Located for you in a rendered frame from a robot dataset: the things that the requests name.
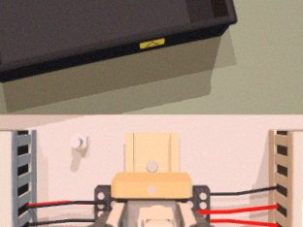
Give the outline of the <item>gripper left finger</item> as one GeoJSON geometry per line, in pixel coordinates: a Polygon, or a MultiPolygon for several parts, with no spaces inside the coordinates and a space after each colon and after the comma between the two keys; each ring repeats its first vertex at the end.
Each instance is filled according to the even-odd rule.
{"type": "Polygon", "coordinates": [[[97,223],[88,225],[86,227],[122,227],[122,219],[126,206],[127,204],[115,203],[112,212],[105,211],[101,213],[96,221],[97,223]]]}

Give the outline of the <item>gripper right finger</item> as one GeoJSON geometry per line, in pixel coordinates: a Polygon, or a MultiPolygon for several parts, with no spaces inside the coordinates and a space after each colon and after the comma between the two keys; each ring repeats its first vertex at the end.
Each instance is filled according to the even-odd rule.
{"type": "Polygon", "coordinates": [[[214,225],[207,224],[202,213],[198,211],[191,212],[189,204],[177,204],[177,208],[181,220],[181,227],[215,227],[214,225]]]}

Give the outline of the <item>dark brown tray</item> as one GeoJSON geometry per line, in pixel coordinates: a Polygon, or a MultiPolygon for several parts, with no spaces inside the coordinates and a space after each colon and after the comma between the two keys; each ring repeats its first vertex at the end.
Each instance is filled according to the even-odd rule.
{"type": "Polygon", "coordinates": [[[237,21],[233,0],[0,0],[0,82],[219,37],[237,21]]]}

